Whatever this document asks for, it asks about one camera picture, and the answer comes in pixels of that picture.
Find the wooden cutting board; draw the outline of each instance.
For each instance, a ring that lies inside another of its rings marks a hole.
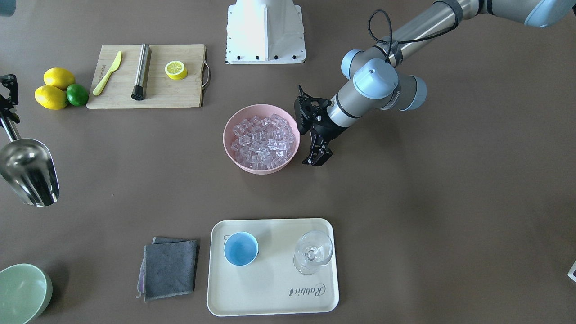
[[[186,108],[202,106],[202,72],[206,46],[192,45],[150,45],[150,67],[146,98],[136,101],[130,97],[140,59],[142,45],[103,45],[98,57],[94,79],[86,106],[90,109],[126,108]],[[92,91],[116,57],[122,52],[122,62],[112,73],[106,87],[99,96]],[[188,76],[182,80],[172,80],[164,72],[170,61],[182,61]]]

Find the lemon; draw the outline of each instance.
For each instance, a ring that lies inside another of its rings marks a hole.
[[[66,88],[66,98],[72,106],[84,106],[88,102],[88,90],[80,84],[71,84]]]
[[[44,73],[44,83],[55,86],[60,90],[66,90],[69,85],[75,82],[76,78],[74,78],[72,72],[62,67],[53,67]]]
[[[42,107],[60,110],[68,105],[66,92],[52,85],[43,85],[34,91],[34,98]]]
[[[188,75],[188,70],[186,70],[184,63],[180,61],[168,62],[164,70],[166,72],[166,75],[173,80],[181,80],[186,78],[186,76]]]

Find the pink bowl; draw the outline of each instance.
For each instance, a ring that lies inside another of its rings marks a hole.
[[[263,118],[263,117],[270,117],[272,114],[277,114],[278,116],[284,118],[285,120],[288,121],[290,127],[292,127],[292,132],[296,136],[296,140],[294,141],[294,153],[292,154],[292,156],[288,159],[286,163],[274,169],[268,169],[268,170],[254,170],[247,168],[241,165],[240,163],[236,162],[236,160],[234,159],[234,151],[232,151],[232,148],[230,148],[232,142],[234,142],[234,140],[237,138],[234,132],[232,132],[232,128],[234,127],[234,125],[239,124],[242,120],[244,120],[244,118],[250,120],[254,116],[259,116]],[[269,104],[255,104],[252,106],[247,106],[246,108],[242,108],[228,120],[228,123],[226,123],[226,126],[224,127],[224,134],[222,136],[222,141],[224,142],[224,150],[226,150],[226,154],[228,155],[228,157],[230,157],[230,159],[234,161],[234,163],[236,163],[236,165],[242,170],[250,172],[252,174],[272,174],[274,172],[280,171],[280,169],[287,166],[288,163],[292,161],[292,158],[296,155],[298,147],[300,146],[300,133],[298,133],[298,125],[296,124],[296,120],[294,120],[294,118],[290,114],[288,114],[288,112],[286,112],[284,109]]]

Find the towel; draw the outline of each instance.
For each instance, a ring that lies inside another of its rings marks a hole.
[[[144,301],[192,293],[198,248],[196,240],[154,237],[144,247],[138,278],[137,290]]]

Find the robotic arm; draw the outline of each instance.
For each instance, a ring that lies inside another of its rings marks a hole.
[[[425,82],[394,68],[433,38],[455,29],[462,20],[489,13],[527,26],[544,28],[562,19],[575,0],[440,0],[369,49],[351,50],[342,60],[348,82],[332,99],[314,98],[299,86],[294,102],[298,131],[310,131],[310,155],[302,162],[321,166],[331,156],[330,141],[372,109],[401,111],[420,107],[427,95]],[[372,17],[382,10],[377,10]]]

